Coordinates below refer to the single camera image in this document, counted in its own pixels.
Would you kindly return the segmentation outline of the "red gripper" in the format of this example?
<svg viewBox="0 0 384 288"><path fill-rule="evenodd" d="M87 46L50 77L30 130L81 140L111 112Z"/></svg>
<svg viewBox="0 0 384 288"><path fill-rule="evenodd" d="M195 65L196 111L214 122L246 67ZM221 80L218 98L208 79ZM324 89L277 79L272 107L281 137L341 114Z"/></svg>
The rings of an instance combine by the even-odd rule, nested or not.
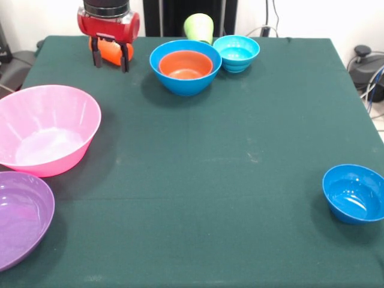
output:
<svg viewBox="0 0 384 288"><path fill-rule="evenodd" d="M140 16L137 12L129 11L118 18L100 18L86 12L84 7L77 11L79 29L91 38L91 51L94 65L102 65L101 52L98 48L98 38L120 43L121 69L123 73L129 72L129 48L126 43L136 40L140 28Z"/></svg>

